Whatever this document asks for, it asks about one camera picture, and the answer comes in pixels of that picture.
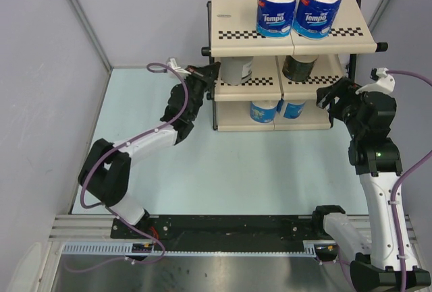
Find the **grey paper roll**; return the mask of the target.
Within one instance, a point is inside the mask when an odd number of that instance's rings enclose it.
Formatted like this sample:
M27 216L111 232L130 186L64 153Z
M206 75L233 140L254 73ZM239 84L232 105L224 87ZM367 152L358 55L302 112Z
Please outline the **grey paper roll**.
M222 82L237 86L251 79L253 57L222 57L220 62Z

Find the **dark green paper roll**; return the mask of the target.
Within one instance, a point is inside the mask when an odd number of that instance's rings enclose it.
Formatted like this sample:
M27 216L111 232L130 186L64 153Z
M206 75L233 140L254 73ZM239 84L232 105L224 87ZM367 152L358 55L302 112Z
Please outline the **dark green paper roll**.
M310 76L318 58L318 55L287 55L282 73L291 81L303 82Z

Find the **light blue paper roll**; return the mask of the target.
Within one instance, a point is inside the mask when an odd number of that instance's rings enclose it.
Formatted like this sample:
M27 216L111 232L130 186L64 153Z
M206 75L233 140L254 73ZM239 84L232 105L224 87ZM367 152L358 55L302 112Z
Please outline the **light blue paper roll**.
M250 102L250 118L258 123L270 123L277 112L277 101L260 100Z
M281 99L277 104L277 112L285 119L296 119L301 115L305 104L305 100Z

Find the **beige three-tier shelf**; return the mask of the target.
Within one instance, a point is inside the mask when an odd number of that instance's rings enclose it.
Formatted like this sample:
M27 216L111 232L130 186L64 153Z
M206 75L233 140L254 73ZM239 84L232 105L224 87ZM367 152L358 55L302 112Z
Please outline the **beige three-tier shelf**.
M362 16L361 0L342 0L329 34L320 40L291 32L267 38L256 26L257 0L210 0L209 44L202 54L225 64L237 61L247 81L229 84L222 67L210 98L219 132L329 129L325 109L315 106L318 88L355 77L359 54L384 52Z

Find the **dark blue paper roll front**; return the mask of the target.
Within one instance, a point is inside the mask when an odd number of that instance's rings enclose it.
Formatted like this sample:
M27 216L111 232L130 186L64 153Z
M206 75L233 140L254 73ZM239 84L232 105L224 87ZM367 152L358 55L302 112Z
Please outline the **dark blue paper roll front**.
M328 36L342 0L299 0L294 18L294 31L309 39Z

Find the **Tempo dark blue paper roll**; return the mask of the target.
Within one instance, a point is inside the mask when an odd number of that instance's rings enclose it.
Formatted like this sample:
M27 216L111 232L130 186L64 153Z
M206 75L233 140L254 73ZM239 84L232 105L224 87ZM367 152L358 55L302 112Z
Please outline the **Tempo dark blue paper roll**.
M266 38L290 35L298 0L257 0L256 31Z

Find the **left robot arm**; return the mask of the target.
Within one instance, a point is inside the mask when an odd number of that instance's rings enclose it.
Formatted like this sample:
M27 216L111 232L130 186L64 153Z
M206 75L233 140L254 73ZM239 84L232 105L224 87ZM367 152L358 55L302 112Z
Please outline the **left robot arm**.
M145 236L149 230L148 212L128 192L130 171L138 162L162 148L175 146L190 134L203 105L206 93L219 76L219 62L186 67L170 92L161 124L124 141L109 142L103 138L92 145L78 176L81 205L86 192L99 206L104 206L126 222L126 231L133 237Z

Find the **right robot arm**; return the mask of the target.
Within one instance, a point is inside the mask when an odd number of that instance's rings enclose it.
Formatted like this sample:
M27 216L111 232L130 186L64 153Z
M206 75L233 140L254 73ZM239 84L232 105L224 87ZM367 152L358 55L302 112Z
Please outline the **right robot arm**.
M416 291L431 286L431 275L420 268L406 229L400 181L402 160L389 137L396 115L393 86L382 81L359 86L342 77L317 90L317 106L343 121L350 134L348 157L359 176L369 211L367 239L343 212L313 219L319 239L329 236L349 262L356 291Z

